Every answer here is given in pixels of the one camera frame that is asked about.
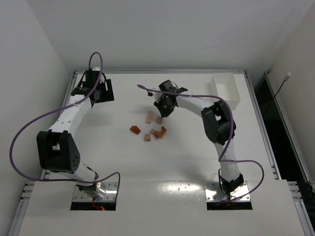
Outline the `light wood cube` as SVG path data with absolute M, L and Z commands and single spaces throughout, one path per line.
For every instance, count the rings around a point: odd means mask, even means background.
M 151 135 L 150 135 L 150 133 L 144 135 L 144 141 L 145 141 L 145 142 L 151 141 Z

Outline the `white perforated plastic box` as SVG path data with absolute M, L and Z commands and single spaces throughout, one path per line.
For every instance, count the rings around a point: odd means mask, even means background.
M 241 101 L 233 73 L 215 73 L 210 81 L 211 95 L 224 99 L 232 111 Z

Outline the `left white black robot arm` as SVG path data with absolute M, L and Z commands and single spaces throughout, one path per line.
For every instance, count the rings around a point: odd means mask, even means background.
M 98 173 L 82 162 L 74 136 L 94 104 L 113 100 L 111 80 L 99 70 L 88 69 L 71 92 L 68 108 L 47 131 L 40 131 L 36 137 L 41 168 L 75 180 L 79 191 L 97 200 L 105 197 L 105 185 L 97 181 Z

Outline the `long plain wood block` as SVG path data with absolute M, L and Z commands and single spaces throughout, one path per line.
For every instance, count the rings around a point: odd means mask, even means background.
M 157 117 L 156 123 L 157 124 L 162 124 L 163 118 L 162 117 Z

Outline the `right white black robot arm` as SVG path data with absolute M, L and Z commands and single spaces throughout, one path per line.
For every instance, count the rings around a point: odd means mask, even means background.
M 168 117 L 176 107 L 202 118 L 205 134 L 215 145 L 219 156 L 220 184 L 225 195 L 230 196 L 231 192 L 244 183 L 233 147 L 236 124 L 227 104 L 221 100 L 212 102 L 194 97 L 186 88 L 173 86 L 170 80 L 161 83 L 158 89 L 148 95 L 154 97 L 154 106 L 163 118 Z

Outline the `long engraved wood block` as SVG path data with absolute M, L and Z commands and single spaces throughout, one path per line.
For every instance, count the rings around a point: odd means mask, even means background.
M 152 117 L 153 117 L 153 111 L 148 111 L 145 122 L 146 123 L 151 123 L 152 122 Z

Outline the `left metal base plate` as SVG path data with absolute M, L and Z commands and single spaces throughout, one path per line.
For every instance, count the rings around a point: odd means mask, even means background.
M 98 183 L 95 189 L 83 188 L 76 185 L 74 188 L 72 201 L 75 203 L 91 203 L 92 200 L 96 203 L 113 203 L 117 197 L 118 182 L 101 182 Z

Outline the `orange triangular wood block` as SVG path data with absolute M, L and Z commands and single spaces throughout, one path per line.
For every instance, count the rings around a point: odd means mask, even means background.
M 136 135 L 140 134 L 141 132 L 140 128 L 136 125 L 133 125 L 129 130 Z

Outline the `orange arch wood block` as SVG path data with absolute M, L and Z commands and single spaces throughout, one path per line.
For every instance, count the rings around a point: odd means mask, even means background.
M 162 139 L 166 133 L 166 128 L 164 126 L 161 127 L 160 131 L 155 131 L 154 135 L 158 138 L 158 139 Z

